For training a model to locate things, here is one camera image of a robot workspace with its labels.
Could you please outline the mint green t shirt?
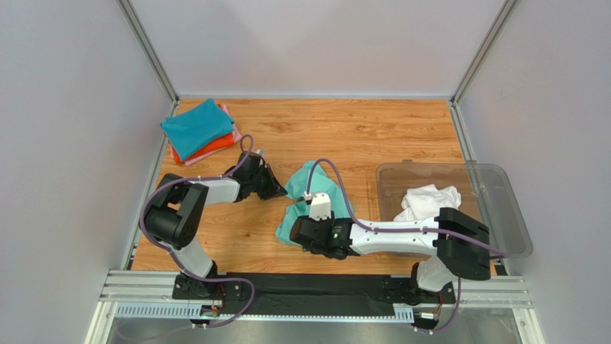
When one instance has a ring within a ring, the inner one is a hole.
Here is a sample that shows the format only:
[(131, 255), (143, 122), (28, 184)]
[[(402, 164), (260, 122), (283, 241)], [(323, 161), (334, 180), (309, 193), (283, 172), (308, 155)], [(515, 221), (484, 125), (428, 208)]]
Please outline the mint green t shirt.
[[(287, 197), (296, 201), (285, 210), (285, 216), (275, 231), (275, 236), (283, 244), (296, 246), (290, 240), (290, 231), (299, 216), (309, 214), (310, 206), (303, 200), (306, 192), (307, 182), (311, 173), (314, 161), (307, 161), (289, 179), (284, 189)], [(349, 211), (344, 201), (344, 195), (340, 186), (333, 181), (320, 165), (316, 166), (312, 180), (312, 192), (325, 192), (331, 199), (331, 210), (336, 218), (349, 218)]]

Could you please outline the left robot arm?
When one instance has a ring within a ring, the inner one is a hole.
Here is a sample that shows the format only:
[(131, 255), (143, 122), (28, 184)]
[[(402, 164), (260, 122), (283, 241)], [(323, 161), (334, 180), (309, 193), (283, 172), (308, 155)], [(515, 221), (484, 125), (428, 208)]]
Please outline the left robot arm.
[(240, 202), (251, 194), (264, 201), (288, 194), (259, 153), (241, 153), (237, 164), (220, 176), (184, 178), (167, 173), (146, 199), (138, 227), (189, 279), (204, 285), (228, 282), (218, 278), (217, 265), (196, 234), (206, 206)]

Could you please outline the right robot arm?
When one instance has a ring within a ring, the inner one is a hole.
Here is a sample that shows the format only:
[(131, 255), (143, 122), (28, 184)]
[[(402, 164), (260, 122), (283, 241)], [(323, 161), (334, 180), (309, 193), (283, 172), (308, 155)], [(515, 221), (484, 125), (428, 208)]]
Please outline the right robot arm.
[(408, 222), (354, 221), (333, 216), (300, 216), (290, 240), (312, 254), (342, 260), (375, 253), (425, 256), (412, 269), (415, 288), (439, 292), (456, 279), (485, 281), (491, 277), (490, 230), (454, 208)]

